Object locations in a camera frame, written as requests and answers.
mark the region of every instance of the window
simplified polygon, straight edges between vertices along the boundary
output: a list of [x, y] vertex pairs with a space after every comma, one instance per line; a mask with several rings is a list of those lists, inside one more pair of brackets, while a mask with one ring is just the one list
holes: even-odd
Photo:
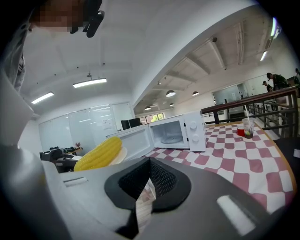
[[144, 124], [147, 124], [147, 123], [150, 123], [150, 122], [155, 122], [157, 120], [162, 120], [162, 119], [165, 119], [164, 114], [163, 113], [158, 113], [158, 114], [142, 117], [142, 118], [140, 118], [140, 121], [144, 125]]

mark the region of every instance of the wooden handrail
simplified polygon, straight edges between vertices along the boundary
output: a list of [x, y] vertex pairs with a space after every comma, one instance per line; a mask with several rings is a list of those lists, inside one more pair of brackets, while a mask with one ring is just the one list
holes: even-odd
[[215, 105], [212, 107], [206, 107], [206, 108], [202, 109], [202, 113], [211, 113], [211, 112], [215, 112], [215, 111], [220, 111], [220, 110], [224, 110], [224, 109], [229, 109], [229, 108], [233, 108], [233, 107], [256, 103], [258, 101], [265, 101], [265, 100], [269, 100], [269, 99], [280, 98], [280, 97], [284, 97], [287, 95], [291, 95], [292, 93], [296, 94], [296, 87], [284, 88], [284, 89], [280, 89], [277, 91], [254, 95], [252, 97], [246, 97], [246, 98], [243, 98], [243, 99], [235, 101], [235, 102]]

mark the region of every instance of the plastic cup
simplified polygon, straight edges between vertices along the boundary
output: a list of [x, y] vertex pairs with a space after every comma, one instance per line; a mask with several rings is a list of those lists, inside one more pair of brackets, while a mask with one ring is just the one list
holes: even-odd
[[244, 118], [242, 120], [244, 125], [245, 138], [252, 138], [254, 131], [254, 120], [255, 118]]

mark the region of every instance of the red cup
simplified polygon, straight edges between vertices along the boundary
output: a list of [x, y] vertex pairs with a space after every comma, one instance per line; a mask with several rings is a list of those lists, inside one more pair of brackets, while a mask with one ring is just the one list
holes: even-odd
[[238, 127], [238, 132], [237, 135], [244, 137], [245, 136], [245, 131], [244, 131], [244, 127]]

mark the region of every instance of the microwave control knob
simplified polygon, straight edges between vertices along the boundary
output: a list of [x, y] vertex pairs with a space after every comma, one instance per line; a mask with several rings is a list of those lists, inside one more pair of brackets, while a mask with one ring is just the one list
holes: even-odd
[[199, 135], [198, 134], [194, 134], [193, 135], [193, 142], [198, 142], [199, 141]]
[[196, 129], [197, 128], [197, 123], [196, 122], [191, 122], [191, 124], [190, 124], [190, 128], [191, 129]]

